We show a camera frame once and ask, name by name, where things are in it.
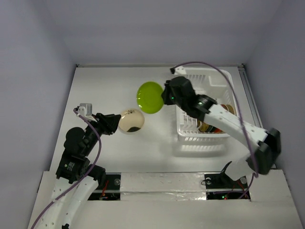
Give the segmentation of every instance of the white table surface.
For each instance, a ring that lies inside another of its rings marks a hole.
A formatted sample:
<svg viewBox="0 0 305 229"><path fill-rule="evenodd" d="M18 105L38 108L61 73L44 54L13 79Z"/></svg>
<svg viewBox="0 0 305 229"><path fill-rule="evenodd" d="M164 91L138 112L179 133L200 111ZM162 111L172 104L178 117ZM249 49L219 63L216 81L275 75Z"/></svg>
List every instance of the white table surface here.
<svg viewBox="0 0 305 229"><path fill-rule="evenodd" d="M244 88L236 67L228 71L242 106L246 121L253 122ZM49 203L55 171L63 153L66 132L86 124L77 118L73 108L79 103L92 103L93 112L119 114L136 108L136 92L146 81L163 85L170 79L168 68L77 68L64 113L50 172L44 172L29 228ZM103 136L98 165L107 172L200 172L219 171L230 160L245 152L239 142L230 139L222 152L182 151L177 141L175 107L164 107L156 114L144 114L145 126L134 135L120 130ZM89 156L96 156L97 146ZM271 170L260 176L250 188L248 200L196 201L87 201L74 229L301 229L284 174Z"/></svg>
<svg viewBox="0 0 305 229"><path fill-rule="evenodd" d="M223 67L233 80L244 119L254 124L237 67ZM138 108L136 93L147 81L164 85L174 76L168 67L98 67L77 68L63 116L50 171L55 172L67 131L86 124L73 113L80 103L92 103L93 113L119 114L127 108ZM228 161L243 155L247 149L230 138L225 148L214 152L184 151L178 142L175 106L164 106L156 114L145 114L142 130L126 135L118 130L102 136L102 153L97 165L107 172L200 172L220 171ZM89 155L96 157L98 144Z"/></svg>

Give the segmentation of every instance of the screw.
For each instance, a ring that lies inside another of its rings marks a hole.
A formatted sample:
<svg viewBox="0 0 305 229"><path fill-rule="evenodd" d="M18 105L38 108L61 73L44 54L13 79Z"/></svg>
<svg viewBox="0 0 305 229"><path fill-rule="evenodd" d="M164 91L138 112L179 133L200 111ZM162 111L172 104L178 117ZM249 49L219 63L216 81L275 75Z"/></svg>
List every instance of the screw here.
<svg viewBox="0 0 305 229"><path fill-rule="evenodd" d="M247 179L245 177L240 178L240 182L242 184L246 184L247 183Z"/></svg>
<svg viewBox="0 0 305 229"><path fill-rule="evenodd" d="M121 184L121 180L120 179L115 179L114 180L114 185L120 185Z"/></svg>
<svg viewBox="0 0 305 229"><path fill-rule="evenodd" d="M207 184L207 185L210 185L212 182L211 182L211 178L209 178L209 177L207 177L206 179L205 179L205 183Z"/></svg>

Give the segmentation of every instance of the dish rack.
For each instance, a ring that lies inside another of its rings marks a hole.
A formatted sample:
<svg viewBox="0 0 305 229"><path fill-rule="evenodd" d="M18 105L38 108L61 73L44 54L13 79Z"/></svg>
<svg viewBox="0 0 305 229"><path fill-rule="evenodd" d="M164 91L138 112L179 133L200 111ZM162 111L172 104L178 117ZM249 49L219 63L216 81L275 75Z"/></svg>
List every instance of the dish rack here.
<svg viewBox="0 0 305 229"><path fill-rule="evenodd" d="M231 75L227 71L221 71L228 76L232 83ZM175 74L183 75L189 79L197 94L206 94L215 99L218 104L231 105L235 109L237 116L239 116L233 93L224 77L216 70L210 68L184 68L182 66L176 69ZM211 143L210 145L217 145L229 137L226 133L200 132L195 118L188 116L179 107L176 109L179 141L192 142L192 144L195 144L195 142L205 142L207 145L208 143Z"/></svg>

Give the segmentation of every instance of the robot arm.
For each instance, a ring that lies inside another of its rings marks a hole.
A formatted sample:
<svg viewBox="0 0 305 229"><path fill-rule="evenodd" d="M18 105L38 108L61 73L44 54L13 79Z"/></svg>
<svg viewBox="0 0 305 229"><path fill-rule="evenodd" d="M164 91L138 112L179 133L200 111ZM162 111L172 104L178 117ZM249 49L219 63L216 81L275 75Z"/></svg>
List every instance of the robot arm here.
<svg viewBox="0 0 305 229"><path fill-rule="evenodd" d="M96 165L89 167L87 156L98 141L97 134L112 135L118 128L121 116L101 113L92 115L91 104L80 104L76 110L90 124L85 130L75 127L66 134L65 150L56 171L52 202L41 213L37 226L39 229L71 228L72 221L78 216L89 195L105 182L105 169Z"/></svg>
<svg viewBox="0 0 305 229"><path fill-rule="evenodd" d="M162 93L164 104L177 105L190 117L215 126L232 136L244 146L248 146L242 131L240 119L226 111L207 95L195 93L191 82L183 76L166 81ZM258 173L266 175L281 152L280 132L253 126L244 122L250 146L258 165ZM222 176L229 180L238 180L254 171L254 163L248 153L236 162L229 162L222 171Z"/></svg>

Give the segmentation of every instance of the gray wall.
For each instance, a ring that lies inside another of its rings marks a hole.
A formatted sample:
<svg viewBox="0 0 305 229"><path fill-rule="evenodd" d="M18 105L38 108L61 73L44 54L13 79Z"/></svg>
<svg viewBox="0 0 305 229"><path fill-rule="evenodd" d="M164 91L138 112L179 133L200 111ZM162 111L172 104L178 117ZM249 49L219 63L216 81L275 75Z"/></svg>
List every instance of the gray wall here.
<svg viewBox="0 0 305 229"><path fill-rule="evenodd" d="M75 66L40 0L0 5L0 227L23 229L50 166Z"/></svg>
<svg viewBox="0 0 305 229"><path fill-rule="evenodd" d="M265 128L282 132L283 168L305 225L305 1L285 0L246 68Z"/></svg>
<svg viewBox="0 0 305 229"><path fill-rule="evenodd" d="M243 63L282 0L45 0L76 63Z"/></svg>

